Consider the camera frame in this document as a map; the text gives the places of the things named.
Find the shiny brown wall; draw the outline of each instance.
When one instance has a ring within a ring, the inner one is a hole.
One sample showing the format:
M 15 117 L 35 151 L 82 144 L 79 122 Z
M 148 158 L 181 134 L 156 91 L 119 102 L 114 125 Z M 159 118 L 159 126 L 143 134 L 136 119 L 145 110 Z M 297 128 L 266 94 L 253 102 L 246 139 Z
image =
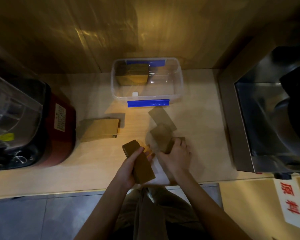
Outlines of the shiny brown wall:
M 37 73 L 109 72 L 113 60 L 176 57 L 222 68 L 300 0 L 0 0 L 0 46 Z

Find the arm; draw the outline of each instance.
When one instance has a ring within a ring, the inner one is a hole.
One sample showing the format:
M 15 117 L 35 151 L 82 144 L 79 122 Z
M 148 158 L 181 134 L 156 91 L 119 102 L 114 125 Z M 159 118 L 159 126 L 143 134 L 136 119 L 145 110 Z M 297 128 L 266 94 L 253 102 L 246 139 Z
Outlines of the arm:
M 187 196 L 192 208 L 213 239 L 250 239 L 249 236 L 210 198 L 189 172 L 191 152 L 179 138 L 170 154 L 159 153 Z
M 107 239 L 116 224 L 121 206 L 129 189 L 135 185 L 132 176 L 134 161 L 143 152 L 140 147 L 119 168 L 98 204 L 84 223 L 74 240 Z

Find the person's right hand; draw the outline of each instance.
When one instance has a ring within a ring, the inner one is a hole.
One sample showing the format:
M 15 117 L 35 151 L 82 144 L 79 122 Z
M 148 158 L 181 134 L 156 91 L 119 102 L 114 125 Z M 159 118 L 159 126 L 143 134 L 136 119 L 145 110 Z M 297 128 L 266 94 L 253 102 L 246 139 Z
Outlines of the person's right hand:
M 191 160 L 190 147 L 185 141 L 176 138 L 169 154 L 159 152 L 159 157 L 175 177 L 177 173 L 188 172 Z

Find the white sign with red text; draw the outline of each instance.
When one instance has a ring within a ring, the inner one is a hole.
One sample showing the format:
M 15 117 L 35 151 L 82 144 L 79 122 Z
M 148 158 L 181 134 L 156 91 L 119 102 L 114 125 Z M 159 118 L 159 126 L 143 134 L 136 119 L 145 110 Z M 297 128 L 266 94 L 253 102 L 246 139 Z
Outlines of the white sign with red text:
M 273 179 L 286 222 L 300 228 L 300 188 L 295 179 Z

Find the person's left hand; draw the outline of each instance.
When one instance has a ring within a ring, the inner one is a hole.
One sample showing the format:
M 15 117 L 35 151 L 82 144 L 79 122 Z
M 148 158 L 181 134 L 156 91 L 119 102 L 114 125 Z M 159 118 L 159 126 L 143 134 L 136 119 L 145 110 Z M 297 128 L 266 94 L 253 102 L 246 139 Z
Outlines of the person's left hand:
M 125 190 L 131 189 L 135 184 L 136 181 L 134 180 L 134 177 L 132 175 L 132 170 L 134 166 L 134 161 L 136 158 L 142 153 L 144 150 L 144 147 L 140 147 L 137 149 L 130 157 L 128 157 L 124 162 L 122 163 L 121 167 L 117 171 L 115 175 L 116 181 L 124 187 Z M 148 161 L 151 161 L 153 159 L 153 154 L 150 155 L 150 152 L 145 152 L 145 155 L 148 158 Z

